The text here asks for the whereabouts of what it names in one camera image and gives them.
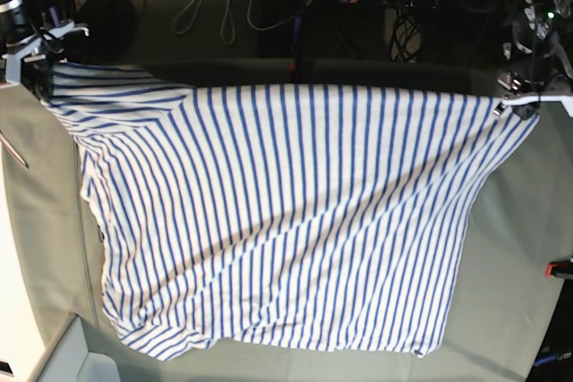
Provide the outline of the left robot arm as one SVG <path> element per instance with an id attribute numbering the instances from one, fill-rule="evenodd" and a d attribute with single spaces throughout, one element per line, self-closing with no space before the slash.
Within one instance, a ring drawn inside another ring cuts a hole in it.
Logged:
<path id="1" fill-rule="evenodd" d="M 504 1 L 506 63 L 497 76 L 502 95 L 493 113 L 501 117 L 511 110 L 526 120 L 553 102 L 572 115 L 572 55 L 565 42 L 572 0 Z"/>

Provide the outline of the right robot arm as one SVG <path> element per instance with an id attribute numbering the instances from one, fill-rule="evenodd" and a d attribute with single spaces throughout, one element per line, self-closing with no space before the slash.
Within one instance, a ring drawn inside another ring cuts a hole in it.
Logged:
<path id="1" fill-rule="evenodd" d="M 66 40 L 90 35 L 75 0 L 1 0 L 1 88 L 22 84 L 25 69 L 64 59 Z"/>

